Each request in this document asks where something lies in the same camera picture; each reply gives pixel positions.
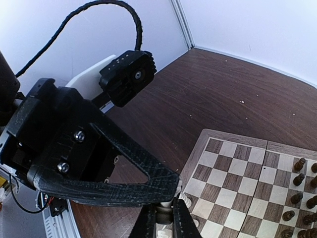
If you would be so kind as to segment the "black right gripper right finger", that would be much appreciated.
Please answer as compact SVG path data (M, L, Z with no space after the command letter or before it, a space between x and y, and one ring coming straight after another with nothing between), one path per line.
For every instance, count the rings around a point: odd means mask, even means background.
M202 238L184 200L181 199L173 201L173 237Z

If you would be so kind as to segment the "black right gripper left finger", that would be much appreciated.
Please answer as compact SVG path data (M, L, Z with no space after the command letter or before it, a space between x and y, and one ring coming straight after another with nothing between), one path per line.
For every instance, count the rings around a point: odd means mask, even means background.
M156 205L145 205L129 235L129 238L156 237Z

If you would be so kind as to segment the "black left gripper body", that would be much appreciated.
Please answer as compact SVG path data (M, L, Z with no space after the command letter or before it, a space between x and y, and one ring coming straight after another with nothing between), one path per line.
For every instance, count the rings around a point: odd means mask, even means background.
M0 162L19 182L58 198L86 198L114 169L116 149L100 133L106 116L93 98L111 55L57 87L41 78L0 136Z

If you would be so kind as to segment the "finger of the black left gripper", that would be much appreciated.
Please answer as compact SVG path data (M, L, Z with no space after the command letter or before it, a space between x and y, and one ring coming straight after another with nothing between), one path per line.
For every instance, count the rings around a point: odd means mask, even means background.
M174 198L179 182L176 172L163 165L116 124L90 123L89 127L146 175L147 182L105 183L68 178L58 172L57 160L44 158L36 161L27 175L36 189L80 204L105 207L138 207L169 202Z

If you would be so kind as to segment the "white chess piece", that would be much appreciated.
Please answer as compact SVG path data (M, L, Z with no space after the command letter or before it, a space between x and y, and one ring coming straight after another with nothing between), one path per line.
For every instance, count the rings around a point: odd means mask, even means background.
M198 221L198 220L194 219L193 222L194 222L194 224L195 224L196 227L199 226L199 221Z

